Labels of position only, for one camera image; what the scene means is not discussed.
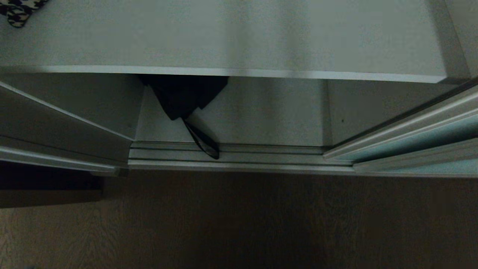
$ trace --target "wooden floor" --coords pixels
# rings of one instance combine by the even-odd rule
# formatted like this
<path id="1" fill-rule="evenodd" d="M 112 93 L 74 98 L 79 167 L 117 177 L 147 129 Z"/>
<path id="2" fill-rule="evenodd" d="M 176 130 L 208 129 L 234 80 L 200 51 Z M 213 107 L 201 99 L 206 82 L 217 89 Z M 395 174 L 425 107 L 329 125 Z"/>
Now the wooden floor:
<path id="1" fill-rule="evenodd" d="M 478 268 L 478 182 L 135 171 L 0 210 L 0 268 Z"/>

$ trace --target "black strap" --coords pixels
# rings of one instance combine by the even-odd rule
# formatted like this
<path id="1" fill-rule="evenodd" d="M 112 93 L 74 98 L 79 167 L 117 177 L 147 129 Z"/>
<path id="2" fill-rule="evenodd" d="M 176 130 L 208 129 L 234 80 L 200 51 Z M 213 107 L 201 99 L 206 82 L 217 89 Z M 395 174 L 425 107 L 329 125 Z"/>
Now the black strap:
<path id="1" fill-rule="evenodd" d="M 184 124 L 186 125 L 187 130 L 194 139 L 196 145 L 204 151 L 206 154 L 211 156 L 213 159 L 219 159 L 219 146 L 217 145 L 211 137 L 207 136 L 201 130 L 197 129 L 194 125 L 186 121 L 185 118 L 182 118 Z"/>

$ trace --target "white cabinet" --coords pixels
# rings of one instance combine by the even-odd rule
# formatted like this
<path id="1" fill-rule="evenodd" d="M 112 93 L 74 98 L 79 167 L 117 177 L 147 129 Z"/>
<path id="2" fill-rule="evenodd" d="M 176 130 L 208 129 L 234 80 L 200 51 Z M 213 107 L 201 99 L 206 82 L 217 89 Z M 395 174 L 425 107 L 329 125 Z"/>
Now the white cabinet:
<path id="1" fill-rule="evenodd" d="M 477 133 L 475 54 L 457 13 L 444 0 L 51 2 L 23 29 L 0 24 L 3 94 L 36 109 L 4 105 L 0 138 L 76 168 L 354 174 Z M 230 76 L 190 117 L 220 160 L 169 120 L 142 73 Z M 26 156 L 13 144 L 0 157 Z"/>

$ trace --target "black and white fabric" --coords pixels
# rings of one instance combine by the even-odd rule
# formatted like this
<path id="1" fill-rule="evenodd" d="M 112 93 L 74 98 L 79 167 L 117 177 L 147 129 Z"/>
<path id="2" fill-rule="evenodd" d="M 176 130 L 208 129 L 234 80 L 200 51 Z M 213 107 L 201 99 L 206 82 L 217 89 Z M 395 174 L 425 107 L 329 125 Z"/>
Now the black and white fabric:
<path id="1" fill-rule="evenodd" d="M 11 26 L 22 28 L 34 11 L 48 0 L 0 0 L 0 14 L 7 16 Z"/>

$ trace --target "dark fabric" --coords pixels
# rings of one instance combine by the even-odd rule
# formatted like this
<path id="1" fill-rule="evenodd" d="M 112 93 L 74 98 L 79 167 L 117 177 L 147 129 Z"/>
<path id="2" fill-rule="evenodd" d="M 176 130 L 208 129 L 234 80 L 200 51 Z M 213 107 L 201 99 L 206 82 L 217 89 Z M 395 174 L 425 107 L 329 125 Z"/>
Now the dark fabric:
<path id="1" fill-rule="evenodd" d="M 139 75 L 151 86 L 164 112 L 171 120 L 182 118 L 197 146 L 213 159 L 219 159 L 218 144 L 187 118 L 197 108 L 205 108 L 227 85 L 228 77 Z"/>
<path id="2" fill-rule="evenodd" d="M 8 6 L 5 6 L 2 3 L 0 3 L 0 14 L 3 16 L 7 16 L 7 12 L 8 12 Z"/>

